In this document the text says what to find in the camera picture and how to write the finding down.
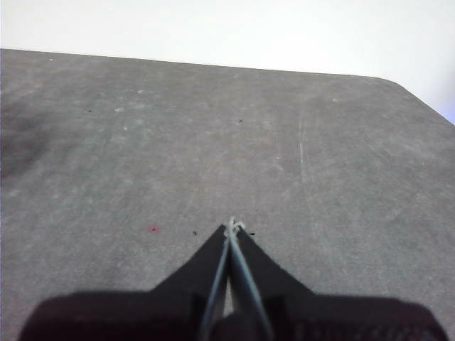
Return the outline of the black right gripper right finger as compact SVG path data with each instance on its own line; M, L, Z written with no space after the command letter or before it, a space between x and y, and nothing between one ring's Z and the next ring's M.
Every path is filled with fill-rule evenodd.
M275 263L230 224L235 306L248 312L267 340L447 340L433 313L396 298L316 293Z

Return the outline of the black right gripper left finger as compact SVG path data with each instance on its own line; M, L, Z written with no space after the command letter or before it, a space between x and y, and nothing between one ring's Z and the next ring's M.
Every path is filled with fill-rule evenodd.
M83 291L49 298L26 321L20 340L194 340L220 260L219 226L177 271L150 291Z

